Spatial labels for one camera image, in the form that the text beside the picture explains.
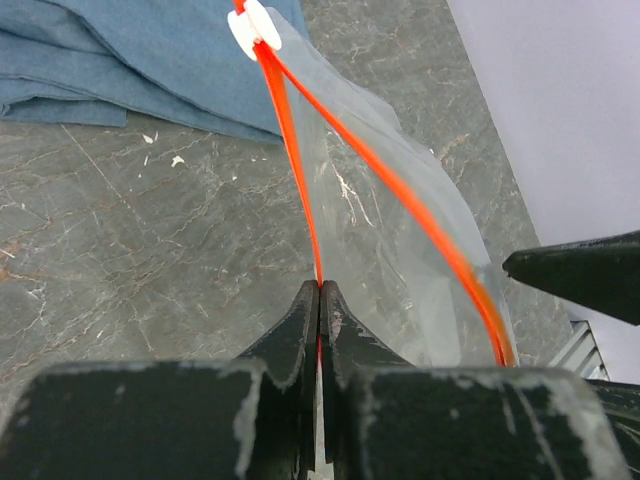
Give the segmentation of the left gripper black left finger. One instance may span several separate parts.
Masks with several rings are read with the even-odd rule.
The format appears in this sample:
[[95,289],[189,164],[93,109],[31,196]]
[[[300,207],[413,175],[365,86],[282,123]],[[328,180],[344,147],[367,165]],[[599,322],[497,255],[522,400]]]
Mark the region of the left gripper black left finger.
[[231,360],[74,362],[28,385],[5,479],[303,479],[315,466],[320,292]]

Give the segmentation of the clear zip bag orange zipper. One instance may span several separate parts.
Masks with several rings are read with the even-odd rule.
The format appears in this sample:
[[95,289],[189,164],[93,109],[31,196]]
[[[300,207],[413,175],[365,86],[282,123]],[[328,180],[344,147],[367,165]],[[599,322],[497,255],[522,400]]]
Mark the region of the clear zip bag orange zipper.
[[485,244],[433,153],[280,10],[238,1],[227,21],[264,74],[318,280],[336,284],[364,332],[412,364],[515,366]]

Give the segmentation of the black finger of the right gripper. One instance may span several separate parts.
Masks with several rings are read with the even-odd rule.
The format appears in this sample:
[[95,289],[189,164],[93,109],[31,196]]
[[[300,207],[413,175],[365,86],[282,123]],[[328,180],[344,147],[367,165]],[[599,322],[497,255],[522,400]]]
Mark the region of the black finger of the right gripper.
[[639,323],[637,231],[515,251],[502,269],[525,285],[627,324]]

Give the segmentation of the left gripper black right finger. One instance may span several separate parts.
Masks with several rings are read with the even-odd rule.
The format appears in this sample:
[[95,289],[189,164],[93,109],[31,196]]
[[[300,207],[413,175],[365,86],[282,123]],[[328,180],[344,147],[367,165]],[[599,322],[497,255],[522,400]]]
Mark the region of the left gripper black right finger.
[[339,479],[629,479],[632,388],[560,369],[418,368],[320,291],[328,461]]

